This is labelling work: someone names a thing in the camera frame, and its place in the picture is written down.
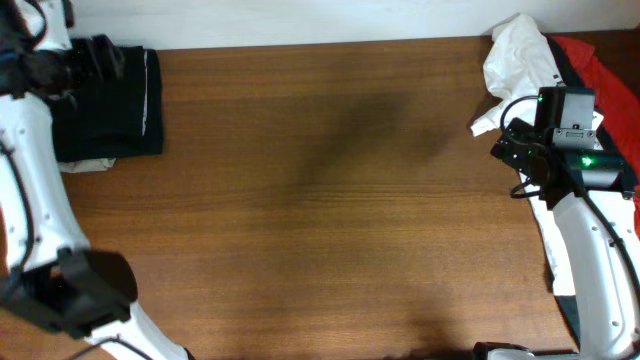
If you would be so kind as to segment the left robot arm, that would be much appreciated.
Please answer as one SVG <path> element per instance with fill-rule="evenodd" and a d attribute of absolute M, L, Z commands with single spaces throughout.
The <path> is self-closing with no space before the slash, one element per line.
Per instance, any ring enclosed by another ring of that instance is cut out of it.
<path fill-rule="evenodd" d="M 67 198 L 46 100 L 119 79 L 124 68 L 108 37 L 72 41 L 72 24 L 67 1 L 1 5 L 1 305 L 117 359 L 186 359 L 139 304 L 127 260 L 92 248 Z"/>

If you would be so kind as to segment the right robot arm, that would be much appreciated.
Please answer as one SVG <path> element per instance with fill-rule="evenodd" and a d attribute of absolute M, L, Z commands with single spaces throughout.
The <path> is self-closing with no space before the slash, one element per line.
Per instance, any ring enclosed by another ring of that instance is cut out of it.
<path fill-rule="evenodd" d="M 593 90 L 542 87 L 532 99 L 534 122 L 502 116 L 491 154 L 525 177 L 512 198 L 542 200 L 564 240 L 579 319 L 576 358 L 636 359 L 639 239 L 633 171 L 616 148 L 598 139 Z"/>

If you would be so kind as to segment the black shorts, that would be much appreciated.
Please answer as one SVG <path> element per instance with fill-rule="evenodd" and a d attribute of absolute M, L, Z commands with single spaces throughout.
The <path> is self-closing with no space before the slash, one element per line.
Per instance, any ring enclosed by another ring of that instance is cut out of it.
<path fill-rule="evenodd" d="M 50 100 L 59 162 L 163 153 L 162 79 L 158 54 L 123 47 L 124 76 Z"/>

